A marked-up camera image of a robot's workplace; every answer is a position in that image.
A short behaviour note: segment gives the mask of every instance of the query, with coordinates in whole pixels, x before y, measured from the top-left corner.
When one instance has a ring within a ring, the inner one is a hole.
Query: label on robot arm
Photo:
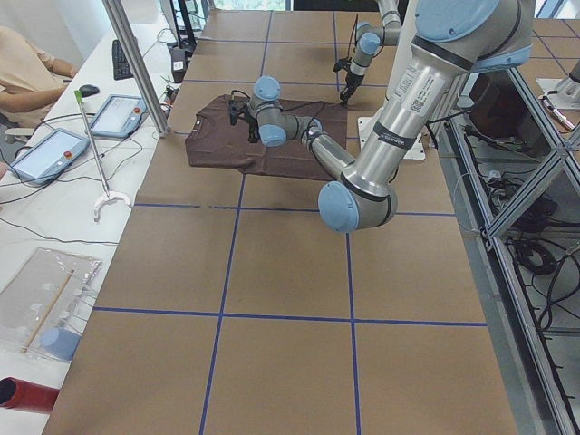
[[[429,107],[435,102],[445,81],[436,75],[429,74],[418,80],[419,71],[412,66],[407,67],[407,71],[402,76],[393,97],[401,101],[403,107],[409,111],[414,111],[419,116],[424,116]]]

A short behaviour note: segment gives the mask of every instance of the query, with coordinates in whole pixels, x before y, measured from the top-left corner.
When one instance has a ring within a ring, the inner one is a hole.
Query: computer mouse
[[[79,91],[81,91],[83,97],[90,97],[95,93],[99,93],[101,90],[92,84],[84,84],[79,88]]]

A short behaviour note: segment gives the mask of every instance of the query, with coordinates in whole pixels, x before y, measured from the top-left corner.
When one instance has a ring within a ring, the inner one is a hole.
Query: metal pole
[[[102,3],[107,10],[112,28],[117,38],[119,38],[121,47],[129,61],[130,68],[135,75],[141,97],[143,97],[147,105],[147,109],[151,118],[153,118],[153,122],[155,122],[160,137],[164,137],[169,132],[169,125],[167,124],[165,113],[161,110],[159,100],[151,83],[151,78],[147,73],[145,62],[143,62],[139,46],[137,45],[137,39],[131,30],[131,24],[127,19],[125,10],[119,0],[102,0]]]

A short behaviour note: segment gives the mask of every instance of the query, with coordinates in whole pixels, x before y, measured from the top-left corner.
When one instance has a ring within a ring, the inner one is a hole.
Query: beige shirt
[[[53,64],[53,56],[14,30],[0,26],[0,92],[18,94],[62,87],[63,79],[51,73]],[[51,107],[23,113],[0,112],[21,127],[35,127]]]

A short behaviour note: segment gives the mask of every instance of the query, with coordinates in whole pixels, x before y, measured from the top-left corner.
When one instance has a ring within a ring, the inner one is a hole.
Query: tablet
[[[105,139],[126,139],[139,128],[145,111],[145,102],[141,97],[110,95],[92,119],[92,135]]]
[[[71,131],[56,129],[25,154],[10,170],[22,181],[41,185],[57,178],[89,146],[89,139]]]

